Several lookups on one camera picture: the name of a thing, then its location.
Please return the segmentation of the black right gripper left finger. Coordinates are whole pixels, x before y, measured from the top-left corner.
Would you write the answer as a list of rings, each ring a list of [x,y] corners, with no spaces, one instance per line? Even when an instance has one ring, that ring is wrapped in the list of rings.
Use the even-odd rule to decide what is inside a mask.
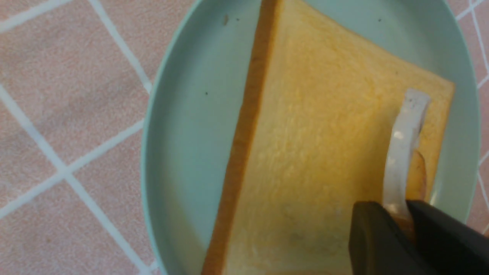
[[[396,222],[377,202],[353,205],[348,244],[354,275],[434,275]]]

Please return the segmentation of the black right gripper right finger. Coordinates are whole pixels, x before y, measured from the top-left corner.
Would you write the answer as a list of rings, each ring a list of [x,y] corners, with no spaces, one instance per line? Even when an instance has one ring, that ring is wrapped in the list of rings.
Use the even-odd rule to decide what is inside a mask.
[[[489,241],[484,235],[423,201],[407,201],[415,247],[437,275],[487,275]]]

